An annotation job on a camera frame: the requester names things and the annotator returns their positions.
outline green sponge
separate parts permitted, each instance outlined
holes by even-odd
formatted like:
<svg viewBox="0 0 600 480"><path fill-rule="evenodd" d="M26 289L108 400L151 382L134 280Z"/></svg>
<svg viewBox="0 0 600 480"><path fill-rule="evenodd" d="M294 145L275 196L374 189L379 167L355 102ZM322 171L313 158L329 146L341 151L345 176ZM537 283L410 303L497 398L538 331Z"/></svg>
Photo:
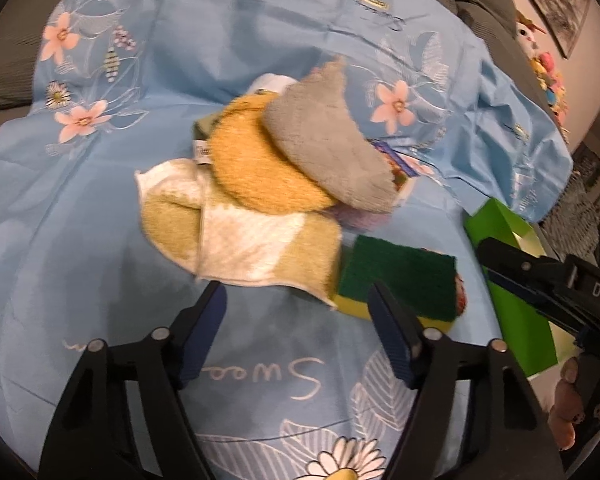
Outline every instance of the green sponge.
<svg viewBox="0 0 600 480"><path fill-rule="evenodd" d="M447 332L456 319L456 259L452 256L360 235L333 301L346 314L370 319L366 298L374 282L383 282L424 326Z"/></svg>

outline wrinkled fabric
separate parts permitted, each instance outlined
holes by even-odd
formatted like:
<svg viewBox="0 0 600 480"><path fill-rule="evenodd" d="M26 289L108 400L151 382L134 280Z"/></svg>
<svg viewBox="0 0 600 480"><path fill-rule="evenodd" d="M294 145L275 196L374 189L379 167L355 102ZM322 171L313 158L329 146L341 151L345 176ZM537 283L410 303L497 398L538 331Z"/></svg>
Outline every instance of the wrinkled fabric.
<svg viewBox="0 0 600 480"><path fill-rule="evenodd" d="M62 0L41 33L41 53L53 41L54 54L38 62L32 110L0 129L0 434L33 468L88 341L140 339L205 285L142 236L134 172L191 158L192 124L264 73L300 79L345 57L360 130L424 160L447 188L423 177L372 235L456 256L468 306L451 334L499 336L450 183L534 220L571 163L549 118L436 1ZM71 97L49 109L52 81ZM370 120L383 96L404 98L416 120L388 136L388 121ZM229 288L205 371L181 396L218 478L258 480L302 476L338 436L377 439L390 456L413 400L369 322L281 287ZM442 463L462 417L460 396ZM319 438L293 437L309 430ZM146 432L138 439L146 448Z"/></svg>

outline white tag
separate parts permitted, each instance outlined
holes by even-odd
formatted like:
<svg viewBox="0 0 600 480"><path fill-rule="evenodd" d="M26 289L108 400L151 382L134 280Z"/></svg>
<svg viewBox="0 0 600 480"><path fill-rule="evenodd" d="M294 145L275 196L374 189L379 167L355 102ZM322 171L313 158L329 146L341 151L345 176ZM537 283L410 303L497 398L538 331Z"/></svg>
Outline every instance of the white tag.
<svg viewBox="0 0 600 480"><path fill-rule="evenodd" d="M209 156L209 147L206 145L206 140L196 140L196 163L211 164Z"/></svg>

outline green box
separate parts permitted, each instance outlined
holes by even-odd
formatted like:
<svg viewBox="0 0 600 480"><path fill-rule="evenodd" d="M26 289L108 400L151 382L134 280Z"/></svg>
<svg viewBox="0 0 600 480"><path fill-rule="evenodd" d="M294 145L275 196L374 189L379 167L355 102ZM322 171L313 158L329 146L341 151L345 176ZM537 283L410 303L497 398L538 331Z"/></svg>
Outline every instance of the green box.
<svg viewBox="0 0 600 480"><path fill-rule="evenodd" d="M476 247L485 238L497 238L533 256L544 254L531 225L491 198L464 222ZM526 301L487 280L502 337L516 356L527 377L546 370L558 360L549 322Z"/></svg>

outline human hand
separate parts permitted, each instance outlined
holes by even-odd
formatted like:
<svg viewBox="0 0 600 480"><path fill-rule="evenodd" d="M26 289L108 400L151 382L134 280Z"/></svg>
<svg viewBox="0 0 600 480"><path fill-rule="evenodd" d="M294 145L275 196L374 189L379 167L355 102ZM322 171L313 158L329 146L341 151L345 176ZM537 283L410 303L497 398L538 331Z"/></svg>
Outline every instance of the human hand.
<svg viewBox="0 0 600 480"><path fill-rule="evenodd" d="M569 449L576 440L574 425L584 420L584 406L574 386L578 378L578 360L565 362L555 387L554 406L549 411L548 424L560 450Z"/></svg>

